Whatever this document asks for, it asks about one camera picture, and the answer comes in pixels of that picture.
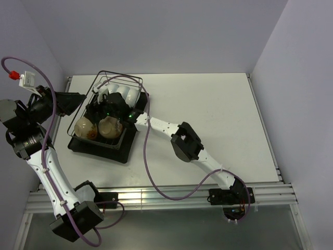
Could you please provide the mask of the cream bowl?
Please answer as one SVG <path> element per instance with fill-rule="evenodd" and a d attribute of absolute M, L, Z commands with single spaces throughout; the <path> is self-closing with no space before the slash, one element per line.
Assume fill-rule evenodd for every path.
<path fill-rule="evenodd" d="M 119 119 L 107 116 L 102 119 L 98 124 L 99 134 L 107 139 L 118 138 L 123 130 L 123 126 L 120 123 Z"/>

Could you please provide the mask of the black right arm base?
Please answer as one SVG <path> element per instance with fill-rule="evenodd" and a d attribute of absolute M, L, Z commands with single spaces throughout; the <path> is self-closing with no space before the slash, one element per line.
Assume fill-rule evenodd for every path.
<path fill-rule="evenodd" d="M 247 212 L 249 204 L 255 203 L 253 189 L 243 187 L 240 192 L 231 190 L 209 189 L 207 201 L 212 206 L 222 205 L 224 216 L 230 220 L 239 220 L 243 218 Z"/>

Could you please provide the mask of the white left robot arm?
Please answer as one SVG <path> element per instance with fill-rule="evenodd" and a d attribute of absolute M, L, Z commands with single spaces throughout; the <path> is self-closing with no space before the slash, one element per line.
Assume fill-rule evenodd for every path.
<path fill-rule="evenodd" d="M 20 100 L 1 100 L 1 123 L 7 128 L 6 140 L 15 154 L 25 160 L 39 177 L 52 203 L 56 220 L 54 234 L 75 242 L 104 217 L 98 206 L 101 194 L 90 181 L 73 188 L 66 178 L 53 143 L 42 123 L 49 117 L 72 114 L 85 100 L 79 93 L 57 92 L 41 85 L 36 101 L 25 106 Z"/>

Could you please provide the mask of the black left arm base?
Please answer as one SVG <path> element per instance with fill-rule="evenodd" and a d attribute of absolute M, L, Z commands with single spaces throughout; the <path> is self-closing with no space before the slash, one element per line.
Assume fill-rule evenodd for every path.
<path fill-rule="evenodd" d="M 116 209 L 118 196 L 118 192 L 101 192 L 94 198 L 94 202 L 101 209 Z"/>

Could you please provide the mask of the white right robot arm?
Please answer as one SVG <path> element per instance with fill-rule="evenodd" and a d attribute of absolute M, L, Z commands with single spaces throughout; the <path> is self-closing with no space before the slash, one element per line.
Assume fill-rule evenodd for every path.
<path fill-rule="evenodd" d="M 206 173 L 204 179 L 212 178 L 222 190 L 218 199 L 227 200 L 232 205 L 238 201 L 250 201 L 250 192 L 244 181 L 222 167 L 205 149 L 200 137 L 187 122 L 170 123 L 150 115 L 150 110 L 130 107 L 119 93 L 103 94 L 101 100 L 93 98 L 86 105 L 88 118 L 101 122 L 115 118 L 125 128 L 137 131 L 154 131 L 163 139 L 171 142 L 178 159 L 191 163 Z"/>

